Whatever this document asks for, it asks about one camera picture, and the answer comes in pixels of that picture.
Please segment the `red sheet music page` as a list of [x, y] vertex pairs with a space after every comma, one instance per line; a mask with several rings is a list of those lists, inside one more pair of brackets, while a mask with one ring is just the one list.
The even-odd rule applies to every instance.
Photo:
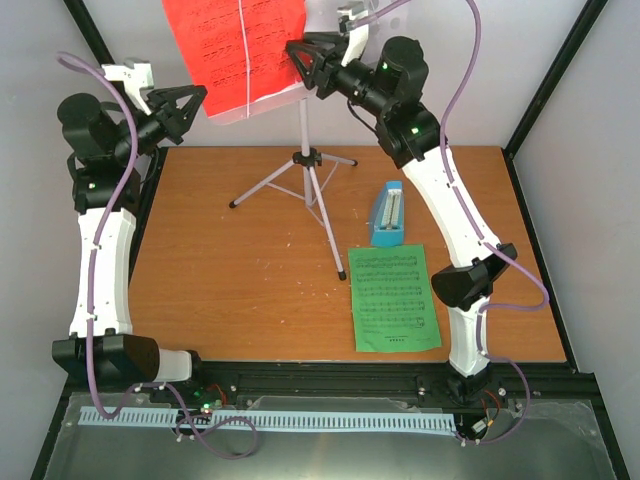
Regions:
[[164, 1], [186, 68], [213, 117], [300, 81], [285, 47], [306, 24], [303, 1]]

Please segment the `white music stand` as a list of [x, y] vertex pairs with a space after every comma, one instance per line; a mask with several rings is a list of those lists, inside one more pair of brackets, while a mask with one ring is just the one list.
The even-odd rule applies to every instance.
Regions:
[[[363, 2], [369, 10], [369, 14], [367, 17], [371, 16], [375, 18], [377, 14], [372, 8], [369, 7], [369, 3], [367, 1]], [[338, 278], [341, 281], [344, 281], [347, 278], [347, 275], [341, 261], [335, 236], [330, 224], [329, 215], [327, 213], [323, 199], [323, 189], [325, 185], [318, 181], [317, 168], [320, 167], [325, 160], [332, 162], [334, 167], [338, 167], [338, 165], [340, 164], [355, 167], [358, 165], [358, 162], [353, 159], [324, 154], [310, 145], [307, 99], [308, 96], [302, 92], [302, 85], [298, 83], [291, 87], [287, 87], [276, 94], [264, 96], [256, 100], [256, 102], [254, 103], [248, 102], [243, 108], [245, 111], [244, 113], [241, 113], [240, 110], [236, 108], [234, 110], [216, 116], [216, 118], [223, 124], [230, 124], [232, 123], [232, 121], [239, 121], [241, 119], [249, 118], [252, 114], [253, 108], [256, 108], [259, 113], [263, 113], [269, 106], [282, 106], [285, 103], [292, 101], [296, 101], [298, 104], [301, 139], [299, 150], [294, 152], [291, 159], [281, 167], [279, 167], [277, 170], [266, 176], [245, 193], [232, 200], [229, 203], [229, 207], [231, 209], [238, 207], [242, 202], [265, 187], [271, 187], [294, 198], [302, 200], [305, 204], [306, 209], [311, 212], [316, 221], [325, 229], [335, 261]], [[299, 166], [302, 169], [303, 192], [301, 194], [298, 194], [274, 183], [274, 181], [278, 177], [286, 173], [294, 166]]]

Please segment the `blue metronome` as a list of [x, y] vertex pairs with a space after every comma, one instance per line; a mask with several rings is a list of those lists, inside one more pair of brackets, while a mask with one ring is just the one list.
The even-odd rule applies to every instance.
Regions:
[[404, 244], [404, 189], [401, 181], [388, 181], [379, 192], [369, 216], [369, 238], [373, 247]]

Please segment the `green sheet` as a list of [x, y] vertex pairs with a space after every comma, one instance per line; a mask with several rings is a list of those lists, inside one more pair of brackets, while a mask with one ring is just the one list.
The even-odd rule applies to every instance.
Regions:
[[348, 251], [355, 348], [418, 353], [442, 346], [422, 245]]

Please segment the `clear plastic metronome cover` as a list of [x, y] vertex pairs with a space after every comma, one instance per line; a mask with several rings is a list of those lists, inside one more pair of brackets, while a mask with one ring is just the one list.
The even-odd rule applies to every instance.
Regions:
[[402, 190], [398, 188], [386, 190], [383, 193], [380, 207], [379, 228], [382, 230], [400, 229], [400, 210], [402, 202]]

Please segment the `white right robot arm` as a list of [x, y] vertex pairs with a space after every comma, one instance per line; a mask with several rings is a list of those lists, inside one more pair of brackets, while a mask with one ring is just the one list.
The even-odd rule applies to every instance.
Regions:
[[479, 214], [440, 122], [421, 102], [429, 68], [419, 42], [404, 36], [387, 40], [375, 67], [365, 65], [360, 47], [339, 33], [307, 33], [288, 42], [285, 51], [319, 98], [338, 92], [374, 116], [379, 145], [426, 203], [451, 261], [431, 278], [449, 315], [448, 386], [459, 399], [484, 389], [490, 373], [481, 308], [517, 250], [502, 243]]

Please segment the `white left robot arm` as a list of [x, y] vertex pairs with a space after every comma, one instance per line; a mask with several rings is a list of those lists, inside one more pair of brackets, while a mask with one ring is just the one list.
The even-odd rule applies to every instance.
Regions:
[[62, 134], [73, 153], [68, 160], [72, 198], [81, 234], [81, 267], [76, 309], [69, 336], [52, 344], [54, 362], [77, 382], [87, 383], [86, 353], [93, 353], [100, 386], [124, 382], [173, 382], [186, 402], [201, 400], [208, 378], [196, 369], [194, 351], [162, 349], [133, 332], [128, 305], [131, 246], [141, 205], [141, 176], [134, 163], [157, 155], [158, 145], [175, 144], [189, 131], [207, 95], [203, 86], [155, 89], [147, 111], [135, 109], [115, 122], [108, 106], [77, 93], [57, 110]]

